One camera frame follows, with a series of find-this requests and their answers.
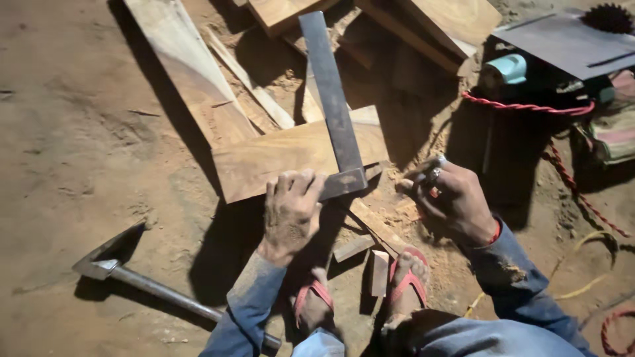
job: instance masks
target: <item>hand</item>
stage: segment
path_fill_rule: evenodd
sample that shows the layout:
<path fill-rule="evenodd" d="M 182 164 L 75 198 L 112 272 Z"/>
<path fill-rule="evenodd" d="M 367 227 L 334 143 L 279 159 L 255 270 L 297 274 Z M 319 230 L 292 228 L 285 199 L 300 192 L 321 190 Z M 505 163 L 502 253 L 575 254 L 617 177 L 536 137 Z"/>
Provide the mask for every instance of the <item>hand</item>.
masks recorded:
<path fill-rule="evenodd" d="M 441 173 L 429 183 L 425 175 L 434 166 Z M 474 172 L 435 157 L 407 176 L 411 179 L 404 179 L 401 186 L 423 211 L 424 221 L 449 228 L 444 230 L 446 236 L 462 245 L 489 244 L 498 230 L 498 222 L 491 215 Z M 437 194 L 431 192 L 433 186 Z"/>
<path fill-rule="evenodd" d="M 265 236 L 258 253 L 277 266 L 288 266 L 319 229 L 318 202 L 326 175 L 314 170 L 287 171 L 267 183 Z"/>

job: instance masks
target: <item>ring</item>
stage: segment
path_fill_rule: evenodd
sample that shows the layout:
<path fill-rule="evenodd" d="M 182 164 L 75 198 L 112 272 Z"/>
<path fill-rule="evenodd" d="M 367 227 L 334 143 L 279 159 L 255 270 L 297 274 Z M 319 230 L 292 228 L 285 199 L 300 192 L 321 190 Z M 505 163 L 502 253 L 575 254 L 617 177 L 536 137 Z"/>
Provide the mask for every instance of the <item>ring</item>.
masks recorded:
<path fill-rule="evenodd" d="M 430 171 L 430 174 L 426 176 L 427 184 L 434 185 L 439 176 L 441 176 L 441 169 L 438 167 L 433 168 L 432 171 Z"/>

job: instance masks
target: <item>hammer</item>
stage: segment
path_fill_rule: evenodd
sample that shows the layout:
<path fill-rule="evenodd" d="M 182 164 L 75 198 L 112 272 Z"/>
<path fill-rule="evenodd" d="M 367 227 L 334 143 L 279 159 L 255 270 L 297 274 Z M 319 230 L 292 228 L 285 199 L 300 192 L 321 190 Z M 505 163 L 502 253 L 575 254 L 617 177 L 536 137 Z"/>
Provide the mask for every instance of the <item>hammer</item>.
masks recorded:
<path fill-rule="evenodd" d="M 124 267 L 119 259 L 114 258 L 114 254 L 121 249 L 125 241 L 140 237 L 144 231 L 145 222 L 135 224 L 80 259 L 79 262 L 73 265 L 73 270 L 83 276 L 96 280 L 112 278 L 123 281 L 139 290 L 150 293 L 174 305 L 178 305 L 204 318 L 219 322 L 223 316 L 223 312 L 201 305 L 194 299 L 174 289 L 168 288 L 157 281 L 132 271 Z M 265 333 L 263 345 L 278 350 L 281 343 L 278 338 Z"/>

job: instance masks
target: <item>red twisted cable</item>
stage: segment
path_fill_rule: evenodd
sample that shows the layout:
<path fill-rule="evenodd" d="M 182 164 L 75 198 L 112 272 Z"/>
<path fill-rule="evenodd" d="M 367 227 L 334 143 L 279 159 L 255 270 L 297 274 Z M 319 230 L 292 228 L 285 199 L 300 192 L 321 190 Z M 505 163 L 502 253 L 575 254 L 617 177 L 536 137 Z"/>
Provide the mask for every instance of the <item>red twisted cable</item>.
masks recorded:
<path fill-rule="evenodd" d="M 600 213 L 588 200 L 587 198 L 580 193 L 580 191 L 578 191 L 578 185 L 575 183 L 575 181 L 573 180 L 573 177 L 571 177 L 569 175 L 569 173 L 566 171 L 565 165 L 562 162 L 562 158 L 560 157 L 560 152 L 556 149 L 556 146 L 554 145 L 554 141 L 553 139 L 549 142 L 549 147 L 551 147 L 551 151 L 553 152 L 553 161 L 555 162 L 556 165 L 556 169 L 558 170 L 558 172 L 560 173 L 560 175 L 562 176 L 563 180 L 565 181 L 565 184 L 569 187 L 569 189 L 571 189 L 571 192 L 578 196 L 580 198 L 580 200 L 582 200 L 582 202 L 584 202 L 584 205 L 586 205 L 586 207 L 588 207 L 593 213 L 595 213 L 596 216 L 598 216 L 599 219 L 602 220 L 602 222 L 606 223 L 609 227 L 611 227 L 612 229 L 614 229 L 615 231 L 617 231 L 619 234 L 621 234 L 623 237 L 625 238 L 630 238 L 631 235 L 629 233 L 626 233 L 625 231 L 619 229 L 615 224 L 612 224 L 611 222 L 608 221 L 608 219 L 606 219 L 606 217 L 604 217 L 602 215 L 602 213 Z"/>
<path fill-rule="evenodd" d="M 627 310 L 615 311 L 611 315 L 607 316 L 606 319 L 604 320 L 604 323 L 602 323 L 602 330 L 600 332 L 600 336 L 602 338 L 602 347 L 604 348 L 604 352 L 608 354 L 609 356 L 627 356 L 635 352 L 635 340 L 631 343 L 630 346 L 626 348 L 626 351 L 624 352 L 616 351 L 613 348 L 613 346 L 611 346 L 611 344 L 608 342 L 608 336 L 607 336 L 608 325 L 610 325 L 613 321 L 623 316 L 635 317 L 635 310 L 627 309 Z"/>
<path fill-rule="evenodd" d="M 491 100 L 487 100 L 485 98 L 476 98 L 472 97 L 468 91 L 464 91 L 461 95 L 474 103 L 486 104 L 490 105 L 496 109 L 529 109 L 531 111 L 536 112 L 548 112 L 551 114 L 566 114 L 571 116 L 578 116 L 583 114 L 588 114 L 595 108 L 595 103 L 591 101 L 586 107 L 577 107 L 577 108 L 569 108 L 569 109 L 555 109 L 552 107 L 539 107 L 535 104 L 503 104 L 499 102 L 494 102 Z"/>

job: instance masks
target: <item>blue shirt sleeve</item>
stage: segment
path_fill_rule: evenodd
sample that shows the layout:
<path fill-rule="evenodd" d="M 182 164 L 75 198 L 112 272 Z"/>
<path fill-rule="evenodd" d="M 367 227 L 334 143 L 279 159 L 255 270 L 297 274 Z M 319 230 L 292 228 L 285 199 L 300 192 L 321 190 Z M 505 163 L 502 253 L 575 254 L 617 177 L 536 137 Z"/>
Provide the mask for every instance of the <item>blue shirt sleeve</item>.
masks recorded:
<path fill-rule="evenodd" d="M 199 356 L 258 356 L 265 320 L 285 274 L 285 267 L 275 266 L 254 252 L 227 293 L 227 310 Z"/>
<path fill-rule="evenodd" d="M 588 357 L 596 357 L 578 332 L 575 318 L 566 315 L 545 292 L 549 280 L 529 260 L 514 233 L 499 221 L 498 239 L 482 248 L 466 248 L 483 291 L 492 297 L 501 319 L 535 325 L 562 337 Z"/>

